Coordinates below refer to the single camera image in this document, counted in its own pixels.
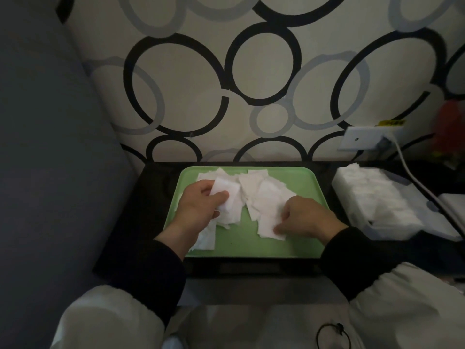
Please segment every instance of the hand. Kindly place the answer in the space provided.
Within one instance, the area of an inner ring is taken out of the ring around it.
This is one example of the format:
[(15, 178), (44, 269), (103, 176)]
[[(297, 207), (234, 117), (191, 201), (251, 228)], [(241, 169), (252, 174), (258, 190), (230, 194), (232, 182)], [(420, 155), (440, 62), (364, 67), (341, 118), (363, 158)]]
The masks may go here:
[(336, 215), (311, 198), (294, 196), (284, 205), (282, 223), (274, 228), (275, 234), (314, 237), (323, 245), (347, 225)]
[(211, 219), (219, 216), (216, 208), (229, 198), (227, 191), (210, 196), (213, 183), (213, 180), (200, 180), (187, 186), (172, 222), (155, 238), (170, 247), (181, 259), (194, 246), (199, 233)]

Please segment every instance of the power cord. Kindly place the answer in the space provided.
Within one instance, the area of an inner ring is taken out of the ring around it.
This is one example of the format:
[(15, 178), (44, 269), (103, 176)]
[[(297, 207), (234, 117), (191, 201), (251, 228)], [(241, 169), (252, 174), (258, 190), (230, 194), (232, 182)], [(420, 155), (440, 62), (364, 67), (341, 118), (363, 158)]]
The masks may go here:
[(317, 348), (320, 349), (319, 347), (319, 343), (318, 343), (318, 337), (319, 337), (319, 334), (321, 332), (321, 330), (325, 327), (333, 327), (337, 334), (339, 335), (342, 335), (342, 334), (345, 334), (346, 337), (347, 337), (347, 340), (349, 341), (349, 349), (352, 349), (352, 342), (350, 341), (350, 338), (349, 338), (349, 335), (347, 334), (347, 332), (344, 330), (344, 326), (342, 325), (342, 323), (325, 323), (325, 324), (322, 324), (321, 327), (318, 329), (318, 332), (317, 332), (317, 336), (316, 336), (316, 341), (317, 341)]
[(446, 213), (447, 215), (455, 222), (457, 227), (461, 230), (459, 231), (460, 235), (462, 236), (463, 239), (465, 239), (465, 226), (463, 226), (462, 222), (460, 221), (459, 218), (455, 216), (455, 213), (449, 209), (448, 206), (446, 206), (439, 198), (437, 198), (433, 192), (428, 190), (421, 182), (418, 181), (418, 179), (410, 172), (407, 163), (405, 163), (404, 155), (402, 154), (402, 150), (400, 149), (399, 143), (396, 139), (396, 137), (392, 134), (392, 132), (388, 132), (384, 135), (388, 140), (390, 140), (392, 143), (397, 148), (397, 152), (399, 153), (399, 158), (400, 161), (402, 162), (402, 165), (404, 166), (405, 171), (407, 172), (408, 176), (416, 182), (418, 186), (420, 186), (428, 195), (431, 196), (431, 198), (440, 206)]

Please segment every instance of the wall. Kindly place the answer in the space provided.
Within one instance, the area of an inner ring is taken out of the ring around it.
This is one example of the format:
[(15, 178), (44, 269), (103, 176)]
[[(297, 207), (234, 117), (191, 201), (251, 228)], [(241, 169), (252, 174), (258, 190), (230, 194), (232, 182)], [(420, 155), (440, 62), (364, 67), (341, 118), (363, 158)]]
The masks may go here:
[(49, 348), (136, 174), (54, 0), (0, 0), (0, 348)]
[(464, 11), (464, 0), (75, 0), (63, 18), (140, 171), (353, 159), (337, 151), (344, 129), (393, 118), (407, 119), (401, 143), (420, 157), (438, 108), (464, 98)]

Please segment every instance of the black cord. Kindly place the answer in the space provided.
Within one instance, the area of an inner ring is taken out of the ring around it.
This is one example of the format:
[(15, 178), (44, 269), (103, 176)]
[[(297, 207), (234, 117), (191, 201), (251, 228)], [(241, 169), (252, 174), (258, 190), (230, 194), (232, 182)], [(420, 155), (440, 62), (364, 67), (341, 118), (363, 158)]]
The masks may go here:
[(318, 343), (318, 337), (319, 337), (319, 334), (321, 332), (321, 330), (324, 328), (324, 327), (333, 327), (337, 334), (339, 335), (342, 335), (342, 334), (345, 334), (346, 337), (347, 337), (347, 340), (349, 341), (349, 349), (352, 349), (352, 343), (350, 341), (350, 338), (349, 338), (349, 335), (347, 334), (347, 332), (344, 330), (344, 326), (342, 325), (342, 323), (325, 323), (325, 324), (322, 324), (321, 327), (318, 329), (318, 332), (317, 332), (317, 336), (316, 336), (316, 341), (317, 341), (317, 348), (320, 349), (319, 347), (319, 343)]

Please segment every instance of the white cable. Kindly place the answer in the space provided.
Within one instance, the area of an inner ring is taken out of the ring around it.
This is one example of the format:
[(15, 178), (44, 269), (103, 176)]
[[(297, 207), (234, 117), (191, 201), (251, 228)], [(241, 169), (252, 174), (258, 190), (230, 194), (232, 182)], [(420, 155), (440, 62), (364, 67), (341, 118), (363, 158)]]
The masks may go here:
[(455, 224), (458, 226), (460, 230), (465, 234), (465, 226), (463, 226), (461, 220), (455, 216), (455, 213), (449, 209), (448, 206), (446, 206), (439, 198), (437, 198), (433, 192), (428, 190), (421, 182), (418, 181), (418, 179), (410, 172), (407, 163), (405, 163), (404, 155), (402, 154), (402, 151), (400, 150), (399, 143), (396, 139), (396, 137), (391, 133), (388, 132), (384, 135), (388, 140), (390, 140), (392, 143), (397, 148), (397, 151), (399, 153), (399, 158), (402, 162), (402, 165), (404, 166), (405, 171), (407, 174), (410, 176), (410, 178), (417, 183), (418, 186), (420, 186), (428, 195), (431, 196), (431, 198), (440, 206), (446, 213), (447, 215), (455, 222)]

